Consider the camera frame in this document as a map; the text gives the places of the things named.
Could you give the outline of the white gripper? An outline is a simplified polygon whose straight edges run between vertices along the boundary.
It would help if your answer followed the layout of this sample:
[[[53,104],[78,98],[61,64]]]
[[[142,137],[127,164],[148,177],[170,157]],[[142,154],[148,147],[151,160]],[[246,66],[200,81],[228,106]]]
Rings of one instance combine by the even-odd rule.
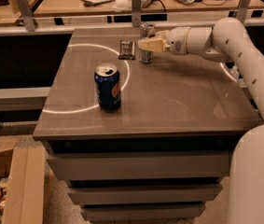
[[[175,55],[187,55],[187,38],[189,27],[177,27],[169,30],[158,31],[155,37],[146,37],[138,41],[142,50],[164,52],[165,50]]]

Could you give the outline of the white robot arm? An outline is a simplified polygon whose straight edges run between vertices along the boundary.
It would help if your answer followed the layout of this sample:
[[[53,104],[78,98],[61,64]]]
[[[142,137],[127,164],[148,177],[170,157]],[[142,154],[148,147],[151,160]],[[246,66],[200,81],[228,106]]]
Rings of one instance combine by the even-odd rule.
[[[264,120],[264,55],[234,18],[212,28],[177,27],[138,41],[140,49],[196,54],[234,62]],[[245,133],[234,149],[229,174],[228,224],[264,224],[264,123]]]

